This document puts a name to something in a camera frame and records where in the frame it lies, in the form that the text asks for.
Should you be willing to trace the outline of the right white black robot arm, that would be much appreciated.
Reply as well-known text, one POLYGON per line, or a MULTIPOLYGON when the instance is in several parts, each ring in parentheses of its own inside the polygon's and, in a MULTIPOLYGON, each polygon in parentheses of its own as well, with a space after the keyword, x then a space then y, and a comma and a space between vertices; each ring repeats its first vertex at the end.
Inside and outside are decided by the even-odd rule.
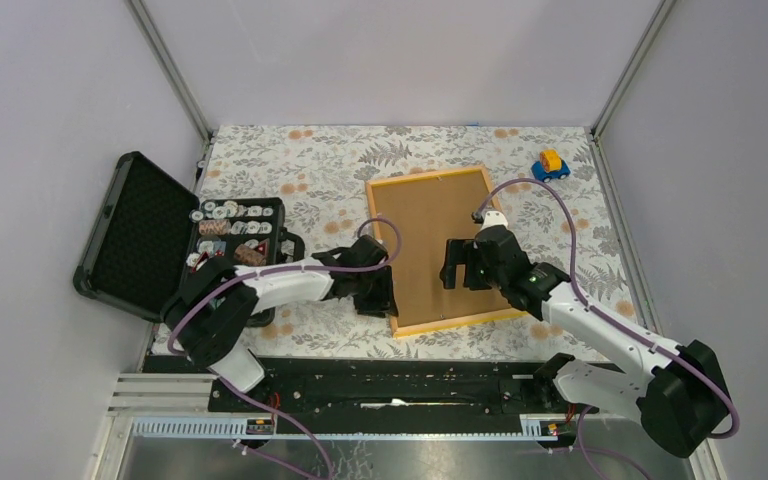
POLYGON ((472 239, 446 242, 440 278, 465 288, 496 289, 509 305, 559 326, 613 363, 606 369, 556 354, 535 373, 535 402, 557 412, 568 403, 595 407, 639 424, 664 451, 688 458, 729 413, 730 396, 713 350, 695 340, 681 345, 625 320, 609 322, 571 276, 531 262, 503 225, 472 239))

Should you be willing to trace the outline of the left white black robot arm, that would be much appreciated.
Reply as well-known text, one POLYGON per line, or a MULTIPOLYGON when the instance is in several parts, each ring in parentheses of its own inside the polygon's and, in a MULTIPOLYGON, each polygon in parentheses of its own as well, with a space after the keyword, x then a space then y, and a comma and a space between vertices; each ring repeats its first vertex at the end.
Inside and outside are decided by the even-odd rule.
POLYGON ((344 298, 361 315, 394 315, 390 260, 370 235, 282 265, 251 267, 210 258, 161 308, 160 319, 171 331, 169 350, 228 383, 242 408, 259 410, 271 387, 261 362, 240 341, 251 319, 285 304, 344 298))

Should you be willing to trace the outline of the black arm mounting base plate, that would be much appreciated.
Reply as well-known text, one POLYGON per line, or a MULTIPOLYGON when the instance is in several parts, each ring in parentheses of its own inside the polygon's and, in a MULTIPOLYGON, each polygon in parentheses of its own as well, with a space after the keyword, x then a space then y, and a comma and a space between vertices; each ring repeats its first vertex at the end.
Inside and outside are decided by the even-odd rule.
POLYGON ((580 414, 538 378, 538 362, 265 357, 250 397, 317 435, 523 434, 523 419, 580 414))

